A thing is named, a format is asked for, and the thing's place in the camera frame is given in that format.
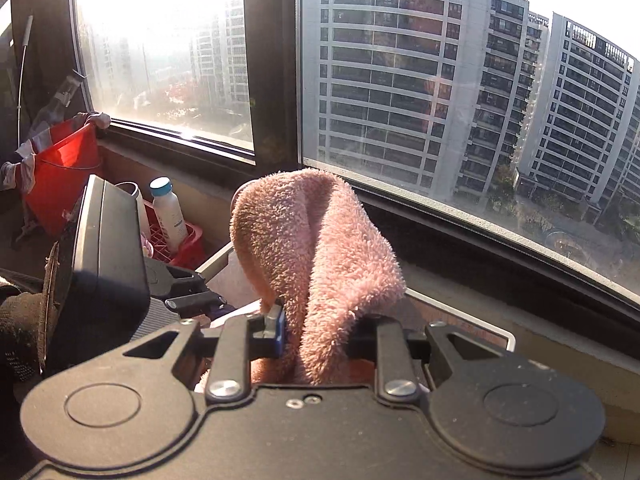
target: white bottle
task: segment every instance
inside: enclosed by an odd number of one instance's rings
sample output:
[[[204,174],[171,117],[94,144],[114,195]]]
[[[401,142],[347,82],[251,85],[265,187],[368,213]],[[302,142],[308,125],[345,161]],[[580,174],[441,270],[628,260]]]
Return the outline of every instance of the white bottle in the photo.
[[[158,217],[158,223],[169,247],[169,252],[178,252],[180,243],[187,237],[187,225],[184,223],[180,202],[172,192],[171,181],[161,176],[149,184],[151,195],[154,197],[154,211]]]

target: red bucket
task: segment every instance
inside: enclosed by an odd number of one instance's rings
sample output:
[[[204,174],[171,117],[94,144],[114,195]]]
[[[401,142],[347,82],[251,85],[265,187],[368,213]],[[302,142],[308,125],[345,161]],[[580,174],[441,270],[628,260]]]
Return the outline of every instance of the red bucket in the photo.
[[[89,175],[101,174],[95,125],[89,123],[71,132],[70,123],[52,127],[54,144],[36,155],[35,186],[25,196],[40,225],[54,237],[62,232]]]

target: towel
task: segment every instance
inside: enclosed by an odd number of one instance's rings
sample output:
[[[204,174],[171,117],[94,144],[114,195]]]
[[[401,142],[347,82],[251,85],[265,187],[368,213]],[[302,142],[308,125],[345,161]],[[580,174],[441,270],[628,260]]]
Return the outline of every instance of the towel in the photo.
[[[361,381],[367,368],[344,350],[350,331],[365,314],[390,314],[405,285],[353,189],[312,169],[252,181],[234,197],[230,236],[260,311],[280,297],[287,318],[283,356],[254,361],[252,382]]]

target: window pane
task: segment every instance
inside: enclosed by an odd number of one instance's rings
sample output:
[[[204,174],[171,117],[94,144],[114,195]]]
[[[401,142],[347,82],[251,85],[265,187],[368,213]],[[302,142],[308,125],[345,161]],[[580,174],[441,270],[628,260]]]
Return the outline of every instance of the window pane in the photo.
[[[640,292],[619,215],[630,204],[640,239],[640,0],[571,0],[580,16],[560,14],[566,0],[325,1],[300,7],[306,160],[547,247],[546,230],[565,232],[582,256],[562,254]],[[595,12],[603,2],[620,4]],[[326,131],[353,142],[335,152]]]
[[[94,109],[253,148],[243,0],[76,0],[76,7]]]

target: black window frame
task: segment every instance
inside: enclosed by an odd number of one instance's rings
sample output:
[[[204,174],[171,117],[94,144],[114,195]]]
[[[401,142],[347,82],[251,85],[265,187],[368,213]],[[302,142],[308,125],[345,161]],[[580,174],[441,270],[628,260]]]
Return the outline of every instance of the black window frame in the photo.
[[[21,37],[24,26],[19,24],[26,21],[36,4],[50,6],[52,11],[48,16],[41,16],[39,21],[34,20],[34,35],[40,31],[45,37],[47,29],[61,31],[60,38],[56,38],[60,48],[55,53],[45,54],[55,62],[40,62],[40,68],[44,69],[39,74],[34,70],[35,60],[29,65],[31,68],[27,68],[36,74],[32,86],[35,88],[37,83],[42,83],[42,87],[27,99],[28,105],[38,109],[38,104],[45,103],[47,96],[55,90],[52,86],[70,70],[84,72],[77,48],[74,0],[15,2],[13,5],[12,1],[12,14],[17,24],[15,38]],[[252,152],[231,143],[185,139],[169,129],[118,118],[113,119],[108,129],[110,141],[143,152],[159,162],[184,168],[190,174],[202,175],[229,189],[275,171],[301,168],[296,0],[244,0],[244,12],[252,101]],[[82,90],[82,93],[77,92],[69,113],[90,108],[90,101],[83,99],[88,98],[88,92],[84,86]],[[537,316],[640,358],[637,345],[640,315],[637,305],[625,294],[563,264],[558,258],[521,245],[514,238],[479,229],[466,218],[405,196],[389,196],[360,181],[350,182],[369,217],[400,258],[408,262],[420,261],[423,267],[438,269],[441,275],[458,280],[460,263],[454,264],[452,256],[449,262],[443,262],[441,255],[451,255],[454,248],[465,251],[465,264],[477,271],[464,273],[466,286],[508,303],[517,303]],[[416,244],[416,240],[425,240],[430,250],[423,250],[423,245]],[[498,268],[504,275],[513,277],[513,281],[504,280],[510,284],[508,287],[496,287],[495,280],[490,278],[488,273]],[[518,301],[515,296],[510,299],[510,291],[514,290],[518,291]]]

